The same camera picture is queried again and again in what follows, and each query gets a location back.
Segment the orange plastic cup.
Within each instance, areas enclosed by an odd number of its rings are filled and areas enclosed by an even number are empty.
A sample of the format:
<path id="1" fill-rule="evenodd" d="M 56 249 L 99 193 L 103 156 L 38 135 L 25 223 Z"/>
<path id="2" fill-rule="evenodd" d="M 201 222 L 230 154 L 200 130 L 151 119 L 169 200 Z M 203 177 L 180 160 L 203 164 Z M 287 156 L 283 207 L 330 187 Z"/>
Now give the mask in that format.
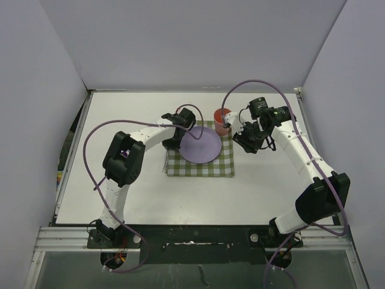
<path id="1" fill-rule="evenodd" d="M 223 124 L 223 115 L 230 113 L 231 111 L 228 108 L 217 109 L 214 112 L 214 124 L 215 124 L 215 132 L 220 136 L 225 136 L 229 133 L 230 128 L 225 128 Z"/>

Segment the silver metal fork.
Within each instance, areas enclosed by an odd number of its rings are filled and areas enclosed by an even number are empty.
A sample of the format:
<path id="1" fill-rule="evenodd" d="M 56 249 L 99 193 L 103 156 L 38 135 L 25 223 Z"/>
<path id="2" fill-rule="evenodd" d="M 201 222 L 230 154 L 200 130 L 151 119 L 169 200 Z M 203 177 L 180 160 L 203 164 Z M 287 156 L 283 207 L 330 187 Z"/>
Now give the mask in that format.
<path id="1" fill-rule="evenodd" d="M 166 150 L 165 152 L 164 165 L 162 169 L 164 173 L 167 173 L 167 170 L 168 170 L 167 167 L 168 167 L 168 150 Z"/>

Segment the purple plastic plate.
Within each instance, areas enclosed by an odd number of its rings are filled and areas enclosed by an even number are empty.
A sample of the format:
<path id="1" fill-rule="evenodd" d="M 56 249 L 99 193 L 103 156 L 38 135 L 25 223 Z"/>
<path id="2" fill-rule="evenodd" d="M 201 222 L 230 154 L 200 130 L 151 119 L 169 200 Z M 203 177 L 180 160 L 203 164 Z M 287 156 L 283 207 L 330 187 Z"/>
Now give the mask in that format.
<path id="1" fill-rule="evenodd" d="M 181 156 L 194 164 L 213 161 L 221 152 L 222 142 L 219 135 L 210 128 L 193 127 L 190 134 L 185 134 L 180 143 Z"/>

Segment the green white checkered cloth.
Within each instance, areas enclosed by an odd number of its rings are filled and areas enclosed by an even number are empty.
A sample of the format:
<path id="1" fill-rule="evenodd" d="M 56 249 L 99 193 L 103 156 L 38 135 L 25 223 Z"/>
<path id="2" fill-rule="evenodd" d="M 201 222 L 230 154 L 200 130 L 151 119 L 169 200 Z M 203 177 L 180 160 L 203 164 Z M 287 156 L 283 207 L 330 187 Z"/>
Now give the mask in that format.
<path id="1" fill-rule="evenodd" d="M 214 121 L 196 121 L 195 127 L 210 128 L 215 131 Z M 235 175 L 232 133 L 220 137 L 221 152 L 213 161 L 194 164 L 184 159 L 179 150 L 168 150 L 167 176 L 178 177 L 233 177 Z"/>

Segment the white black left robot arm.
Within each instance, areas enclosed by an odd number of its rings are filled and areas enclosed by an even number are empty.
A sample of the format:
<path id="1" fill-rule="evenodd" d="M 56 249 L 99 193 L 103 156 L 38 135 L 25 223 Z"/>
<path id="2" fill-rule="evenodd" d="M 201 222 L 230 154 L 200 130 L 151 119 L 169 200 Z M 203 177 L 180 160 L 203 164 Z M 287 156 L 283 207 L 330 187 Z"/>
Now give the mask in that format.
<path id="1" fill-rule="evenodd" d="M 108 247 L 122 242 L 122 223 L 125 202 L 130 185 L 137 180 L 143 165 L 144 154 L 158 144 L 166 149 L 179 149 L 186 132 L 196 124 L 196 117 L 189 109 L 180 113 L 166 113 L 153 125 L 127 134 L 115 134 L 107 150 L 102 166 L 106 177 L 106 203 L 108 207 L 96 222 L 101 240 Z"/>

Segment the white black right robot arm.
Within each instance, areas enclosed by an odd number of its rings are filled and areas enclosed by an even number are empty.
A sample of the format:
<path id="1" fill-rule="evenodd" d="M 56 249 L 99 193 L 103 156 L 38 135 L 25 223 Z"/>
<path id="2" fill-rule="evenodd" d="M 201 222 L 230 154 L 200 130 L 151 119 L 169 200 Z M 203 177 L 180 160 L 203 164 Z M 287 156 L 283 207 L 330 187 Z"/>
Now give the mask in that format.
<path id="1" fill-rule="evenodd" d="M 289 240 L 289 233 L 341 212 L 351 182 L 346 173 L 337 173 L 329 166 L 310 144 L 290 107 L 269 107 L 265 98 L 257 98 L 246 109 L 251 116 L 249 122 L 239 113 L 223 117 L 232 128 L 233 141 L 251 154 L 261 150 L 264 143 L 272 150 L 280 146 L 304 184 L 294 207 L 273 218 L 273 227 L 268 231 L 269 242 L 282 246 Z"/>

